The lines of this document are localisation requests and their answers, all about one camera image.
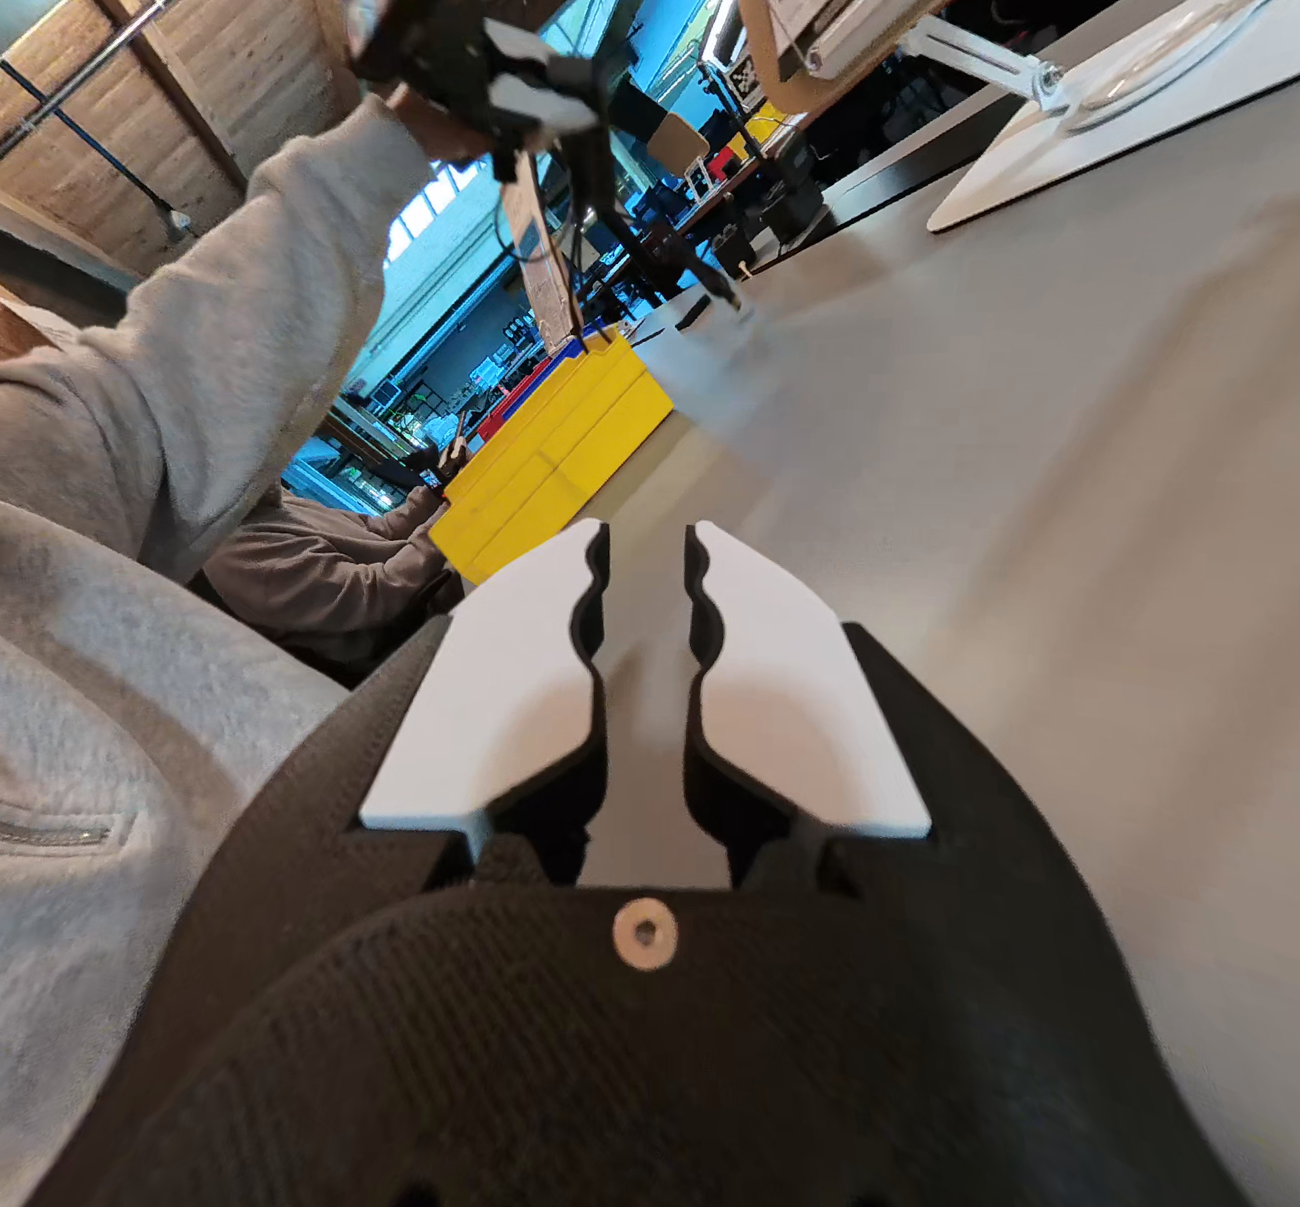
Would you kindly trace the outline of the white flat board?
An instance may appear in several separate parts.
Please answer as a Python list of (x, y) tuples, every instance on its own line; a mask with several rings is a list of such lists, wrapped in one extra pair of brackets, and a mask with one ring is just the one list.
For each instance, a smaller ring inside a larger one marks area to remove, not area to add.
[(960, 28), (951, 0), (831, 0), (786, 50), (765, 0), (737, 0), (756, 76), (812, 117), (902, 52), (1020, 102), (934, 211), (939, 233), (1298, 78), (1298, 0), (1179, 0), (1065, 69)]

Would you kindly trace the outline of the person's left forearm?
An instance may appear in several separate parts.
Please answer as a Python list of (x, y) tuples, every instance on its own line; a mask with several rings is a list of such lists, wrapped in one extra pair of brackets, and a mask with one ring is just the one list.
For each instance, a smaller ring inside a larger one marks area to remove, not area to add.
[(107, 548), (172, 580), (225, 542), (339, 394), (431, 159), (380, 97), (257, 168), (128, 299), (2, 364), (2, 568)]

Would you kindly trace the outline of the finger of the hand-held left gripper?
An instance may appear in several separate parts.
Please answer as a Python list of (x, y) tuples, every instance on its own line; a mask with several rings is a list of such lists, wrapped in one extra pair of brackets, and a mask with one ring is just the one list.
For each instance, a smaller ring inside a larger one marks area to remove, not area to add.
[(599, 127), (599, 110), (588, 100), (513, 74), (490, 82), (490, 106), (520, 119), (526, 132), (588, 132)]
[(494, 44), (496, 54), (509, 61), (550, 61), (558, 54), (537, 33), (504, 24), (496, 18), (485, 20), (485, 37)]

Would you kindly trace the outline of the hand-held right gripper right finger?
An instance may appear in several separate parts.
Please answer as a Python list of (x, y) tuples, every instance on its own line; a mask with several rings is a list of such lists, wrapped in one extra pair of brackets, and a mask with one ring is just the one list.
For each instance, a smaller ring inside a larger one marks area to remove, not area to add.
[(923, 840), (932, 813), (846, 624), (709, 520), (689, 533), (702, 752), (838, 834)]

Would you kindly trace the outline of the cardboard strip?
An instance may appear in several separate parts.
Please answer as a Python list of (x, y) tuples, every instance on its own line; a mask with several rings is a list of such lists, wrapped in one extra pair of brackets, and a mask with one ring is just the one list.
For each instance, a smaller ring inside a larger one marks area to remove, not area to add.
[(515, 250), (535, 329), (547, 355), (561, 353), (582, 338), (582, 314), (576, 304), (569, 260), (561, 250), (561, 231), (547, 218), (537, 164), (530, 151), (515, 157), (513, 181), (502, 185), (505, 246)]

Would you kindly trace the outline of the yellow storage bin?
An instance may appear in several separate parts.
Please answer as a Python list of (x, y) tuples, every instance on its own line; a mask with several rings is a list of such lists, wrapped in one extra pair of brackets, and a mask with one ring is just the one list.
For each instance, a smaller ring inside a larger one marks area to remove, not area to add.
[(446, 488), (431, 538), (472, 585), (561, 533), (674, 411), (619, 327), (591, 338)]

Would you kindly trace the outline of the person's left hand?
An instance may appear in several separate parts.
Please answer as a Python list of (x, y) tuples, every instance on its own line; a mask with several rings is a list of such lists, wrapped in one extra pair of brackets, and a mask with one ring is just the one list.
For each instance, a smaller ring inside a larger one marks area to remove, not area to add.
[(403, 84), (386, 100), (431, 160), (464, 166), (494, 147), (492, 138)]

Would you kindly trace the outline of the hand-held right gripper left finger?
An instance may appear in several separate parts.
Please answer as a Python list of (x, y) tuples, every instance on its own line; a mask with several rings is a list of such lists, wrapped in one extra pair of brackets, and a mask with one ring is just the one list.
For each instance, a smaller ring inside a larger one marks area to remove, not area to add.
[(511, 793), (595, 735), (576, 615), (608, 581), (608, 525), (582, 518), (489, 576), (447, 632), (365, 799), (371, 830), (492, 832)]

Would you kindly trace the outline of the person's grey sweatshirt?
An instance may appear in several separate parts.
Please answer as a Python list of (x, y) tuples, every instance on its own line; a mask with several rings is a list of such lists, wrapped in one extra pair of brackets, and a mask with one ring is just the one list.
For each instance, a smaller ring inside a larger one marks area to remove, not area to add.
[(2, 1203), (83, 1120), (214, 851), (343, 701), (186, 587), (2, 505)]

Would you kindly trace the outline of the red storage bin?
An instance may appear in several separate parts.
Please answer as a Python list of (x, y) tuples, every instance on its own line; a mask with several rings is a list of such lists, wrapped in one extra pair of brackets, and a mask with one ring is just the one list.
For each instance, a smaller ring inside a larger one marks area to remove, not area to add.
[(481, 419), (475, 434), (483, 443), (489, 443), (505, 422), (528, 402), (532, 379), (520, 381), (517, 387), (507, 391)]

